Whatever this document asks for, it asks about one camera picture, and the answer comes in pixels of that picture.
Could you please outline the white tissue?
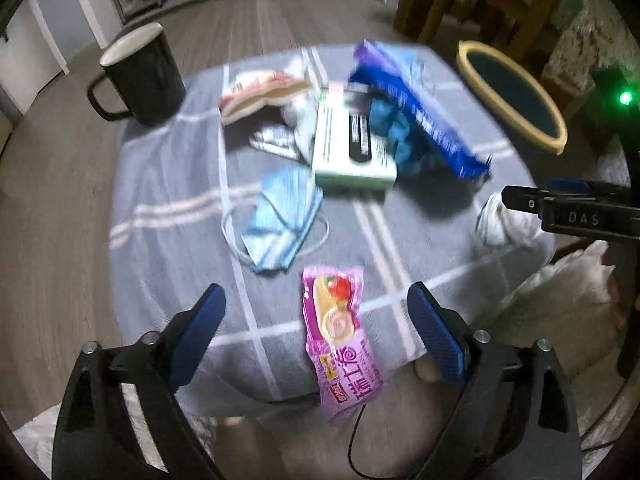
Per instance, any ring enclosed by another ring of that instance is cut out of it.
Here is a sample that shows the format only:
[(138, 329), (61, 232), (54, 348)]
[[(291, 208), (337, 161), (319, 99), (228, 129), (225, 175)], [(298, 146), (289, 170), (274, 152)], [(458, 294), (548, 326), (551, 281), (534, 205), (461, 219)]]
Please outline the white tissue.
[(527, 212), (506, 208), (500, 192), (492, 193), (480, 210), (475, 231), (480, 240), (490, 247), (531, 248), (542, 234), (540, 221)]

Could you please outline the teal wrapper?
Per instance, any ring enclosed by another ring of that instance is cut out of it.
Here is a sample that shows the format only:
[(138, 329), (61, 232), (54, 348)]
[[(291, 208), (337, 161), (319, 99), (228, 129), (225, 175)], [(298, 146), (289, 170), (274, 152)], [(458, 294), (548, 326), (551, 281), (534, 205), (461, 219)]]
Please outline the teal wrapper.
[(380, 98), (371, 102), (369, 127), (372, 133), (385, 139), (398, 174), (420, 174), (431, 162), (433, 151), (430, 141), (393, 102)]

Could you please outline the blue and white plastic bag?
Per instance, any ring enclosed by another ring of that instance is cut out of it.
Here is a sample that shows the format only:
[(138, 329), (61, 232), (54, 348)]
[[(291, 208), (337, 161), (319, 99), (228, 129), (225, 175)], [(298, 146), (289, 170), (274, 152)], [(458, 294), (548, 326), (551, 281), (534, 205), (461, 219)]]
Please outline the blue and white plastic bag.
[(458, 179), (475, 182), (490, 177), (491, 159), (476, 157), (463, 141), (454, 118), (435, 99), (426, 63), (416, 51), (363, 40), (354, 58), (349, 81), (369, 87), (375, 99), (396, 104), (430, 141), (433, 156), (423, 171), (444, 167)]

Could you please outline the light blue face mask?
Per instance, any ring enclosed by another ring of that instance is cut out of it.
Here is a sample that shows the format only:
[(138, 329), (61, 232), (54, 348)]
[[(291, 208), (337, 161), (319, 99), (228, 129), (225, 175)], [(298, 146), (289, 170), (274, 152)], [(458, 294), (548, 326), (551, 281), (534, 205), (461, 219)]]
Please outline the light blue face mask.
[(286, 167), (262, 180), (255, 211), (241, 240), (230, 233), (232, 212), (220, 222), (222, 236), (235, 257), (254, 272), (279, 272), (298, 256), (308, 256), (326, 244), (329, 220), (320, 212), (323, 191), (307, 167)]

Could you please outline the red and white snack wrapper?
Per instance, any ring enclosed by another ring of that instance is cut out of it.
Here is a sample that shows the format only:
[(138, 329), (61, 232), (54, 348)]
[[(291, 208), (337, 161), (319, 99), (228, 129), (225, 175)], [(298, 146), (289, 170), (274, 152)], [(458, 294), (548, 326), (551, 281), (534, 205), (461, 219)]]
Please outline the red and white snack wrapper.
[(307, 79), (276, 70), (239, 73), (219, 101), (221, 122), (228, 126), (259, 112), (265, 106), (288, 105), (310, 89), (311, 83)]

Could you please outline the white textured paper towel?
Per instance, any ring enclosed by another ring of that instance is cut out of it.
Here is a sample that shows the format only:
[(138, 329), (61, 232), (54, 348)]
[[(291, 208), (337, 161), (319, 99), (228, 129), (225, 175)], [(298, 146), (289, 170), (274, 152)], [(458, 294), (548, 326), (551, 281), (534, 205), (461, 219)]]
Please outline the white textured paper towel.
[(320, 84), (310, 57), (306, 50), (293, 58), (286, 66), (285, 73), (308, 82), (309, 89), (296, 96), (291, 103), (285, 105), (281, 115), (288, 128), (293, 133), (294, 143), (299, 157), (311, 165), (314, 154), (314, 134), (316, 133), (318, 117), (318, 101)]

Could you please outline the teal trash bin yellow rim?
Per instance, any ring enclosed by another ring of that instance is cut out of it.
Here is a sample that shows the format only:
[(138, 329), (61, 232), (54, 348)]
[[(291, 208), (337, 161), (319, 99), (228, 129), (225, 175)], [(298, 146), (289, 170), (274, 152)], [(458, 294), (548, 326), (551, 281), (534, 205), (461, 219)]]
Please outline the teal trash bin yellow rim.
[(547, 90), (524, 67), (479, 41), (458, 43), (458, 70), (465, 83), (503, 122), (542, 150), (563, 154), (565, 119)]

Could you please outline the beige fluffy cushion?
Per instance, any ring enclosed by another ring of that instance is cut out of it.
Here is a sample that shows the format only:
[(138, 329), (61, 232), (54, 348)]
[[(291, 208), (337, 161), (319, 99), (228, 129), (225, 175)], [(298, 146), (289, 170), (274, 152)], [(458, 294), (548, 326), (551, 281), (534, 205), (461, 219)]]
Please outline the beige fluffy cushion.
[(620, 342), (620, 295), (607, 251), (608, 243), (596, 240), (547, 264), (472, 326), (514, 346), (547, 339), (566, 376), (575, 379)]

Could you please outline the pink snack package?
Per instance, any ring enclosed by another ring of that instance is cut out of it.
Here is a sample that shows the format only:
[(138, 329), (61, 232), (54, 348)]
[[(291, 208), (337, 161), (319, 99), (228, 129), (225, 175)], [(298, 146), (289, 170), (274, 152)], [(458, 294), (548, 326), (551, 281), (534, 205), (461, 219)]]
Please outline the pink snack package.
[(316, 372), (320, 408), (328, 422), (339, 422), (383, 385), (359, 318), (363, 270), (307, 266), (302, 283), (306, 353)]

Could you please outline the lace patterned tablecloth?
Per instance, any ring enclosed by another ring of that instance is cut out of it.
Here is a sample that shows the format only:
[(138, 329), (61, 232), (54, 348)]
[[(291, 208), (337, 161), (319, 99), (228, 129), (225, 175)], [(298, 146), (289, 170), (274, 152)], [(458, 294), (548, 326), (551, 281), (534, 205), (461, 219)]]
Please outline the lace patterned tablecloth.
[[(454, 0), (448, 12), (457, 20), (462, 1)], [(469, 20), (480, 24), (485, 10), (486, 6), (479, 4)], [(492, 46), (506, 52), (503, 47), (510, 32), (512, 23), (506, 22)], [(561, 0), (547, 32), (516, 62), (533, 66), (536, 77), (564, 103), (593, 88), (591, 72), (595, 68), (618, 65), (624, 74), (637, 75), (639, 46), (611, 0)]]

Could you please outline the grey checked table cloth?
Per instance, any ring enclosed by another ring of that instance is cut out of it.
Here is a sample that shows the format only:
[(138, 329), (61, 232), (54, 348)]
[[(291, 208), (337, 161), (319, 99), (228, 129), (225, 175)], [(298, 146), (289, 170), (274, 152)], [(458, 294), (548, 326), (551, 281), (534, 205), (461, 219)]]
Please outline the grey checked table cloth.
[(126, 122), (114, 183), (110, 232), (113, 307), (122, 338), (134, 342), (192, 307), (210, 284), (226, 293), (226, 314), (198, 371), (178, 393), (203, 416), (265, 414), (311, 403), (318, 390), (305, 351), (302, 274), (325, 264), (363, 272), (360, 316), (384, 376), (424, 352), (406, 295), (423, 282), (445, 307), (472, 321), (551, 258), (554, 240), (538, 233), (526, 247), (492, 248), (475, 231), (480, 208), (508, 184), (532, 178), (506, 134), (433, 50), (416, 48), (427, 84), (454, 116), (476, 154), (489, 157), (481, 188), (435, 169), (399, 180), (390, 192), (334, 191), (321, 204), (292, 266), (257, 274), (235, 257), (265, 177), (288, 166), (254, 150), (254, 119), (221, 125), (217, 105), (246, 70), (301, 68), (315, 86), (344, 81), (349, 46), (321, 46), (246, 58), (186, 81), (169, 122)]

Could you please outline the white green medicine box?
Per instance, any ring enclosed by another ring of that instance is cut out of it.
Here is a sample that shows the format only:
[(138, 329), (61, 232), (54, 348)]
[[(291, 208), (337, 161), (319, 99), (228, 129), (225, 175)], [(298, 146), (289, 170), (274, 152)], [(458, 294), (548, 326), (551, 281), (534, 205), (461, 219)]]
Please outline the white green medicine box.
[(332, 81), (321, 89), (311, 162), (320, 188), (386, 192), (394, 186), (393, 156), (369, 124), (373, 101), (364, 84)]

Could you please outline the silver foil blister pack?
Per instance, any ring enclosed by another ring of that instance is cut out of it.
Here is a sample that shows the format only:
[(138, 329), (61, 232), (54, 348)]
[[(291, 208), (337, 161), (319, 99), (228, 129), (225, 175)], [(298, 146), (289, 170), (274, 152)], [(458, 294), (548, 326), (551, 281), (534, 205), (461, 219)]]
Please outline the silver foil blister pack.
[(283, 158), (299, 160), (294, 132), (281, 124), (263, 125), (248, 138), (251, 148)]

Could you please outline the black mug white inside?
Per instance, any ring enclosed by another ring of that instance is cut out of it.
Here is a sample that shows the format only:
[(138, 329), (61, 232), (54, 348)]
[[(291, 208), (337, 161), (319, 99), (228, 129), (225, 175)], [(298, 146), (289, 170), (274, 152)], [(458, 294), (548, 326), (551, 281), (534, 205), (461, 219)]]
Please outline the black mug white inside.
[[(103, 73), (88, 85), (87, 98), (107, 122), (134, 118), (154, 127), (180, 110), (186, 87), (160, 23), (144, 24), (121, 36), (104, 50), (99, 64)], [(99, 103), (96, 87), (106, 80), (126, 110), (109, 112)]]

